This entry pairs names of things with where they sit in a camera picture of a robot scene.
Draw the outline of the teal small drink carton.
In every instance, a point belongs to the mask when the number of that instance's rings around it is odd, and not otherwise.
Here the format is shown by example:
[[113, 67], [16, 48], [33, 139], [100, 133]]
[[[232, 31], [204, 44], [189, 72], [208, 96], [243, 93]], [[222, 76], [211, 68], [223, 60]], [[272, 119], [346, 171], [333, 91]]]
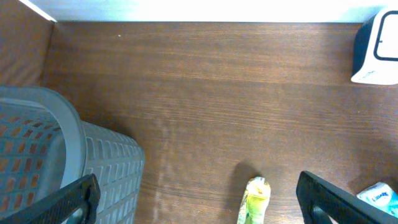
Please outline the teal small drink carton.
[[388, 184], [378, 182], [356, 196], [371, 206], [397, 218], [397, 193]]

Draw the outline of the green orange juice carton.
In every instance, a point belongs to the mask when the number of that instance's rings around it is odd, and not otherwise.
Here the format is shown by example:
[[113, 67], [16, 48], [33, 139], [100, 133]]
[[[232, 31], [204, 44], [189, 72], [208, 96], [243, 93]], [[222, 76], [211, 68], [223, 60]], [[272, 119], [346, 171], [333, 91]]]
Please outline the green orange juice carton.
[[241, 200], [237, 224], [264, 224], [270, 197], [271, 187], [265, 178], [251, 178]]

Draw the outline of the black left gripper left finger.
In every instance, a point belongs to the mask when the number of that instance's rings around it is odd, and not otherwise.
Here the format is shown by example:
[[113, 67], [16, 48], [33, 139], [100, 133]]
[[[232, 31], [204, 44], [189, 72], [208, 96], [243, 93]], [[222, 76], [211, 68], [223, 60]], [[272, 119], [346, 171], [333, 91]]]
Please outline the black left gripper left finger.
[[1, 223], [95, 223], [100, 197], [96, 176], [85, 175]]

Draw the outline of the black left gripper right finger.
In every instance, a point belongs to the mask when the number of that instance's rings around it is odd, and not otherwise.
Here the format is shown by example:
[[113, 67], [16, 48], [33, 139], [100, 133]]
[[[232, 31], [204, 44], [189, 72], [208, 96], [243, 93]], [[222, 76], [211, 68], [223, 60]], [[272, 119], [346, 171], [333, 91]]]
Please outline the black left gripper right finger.
[[397, 223], [397, 218], [309, 172], [300, 173], [297, 199], [305, 224]]

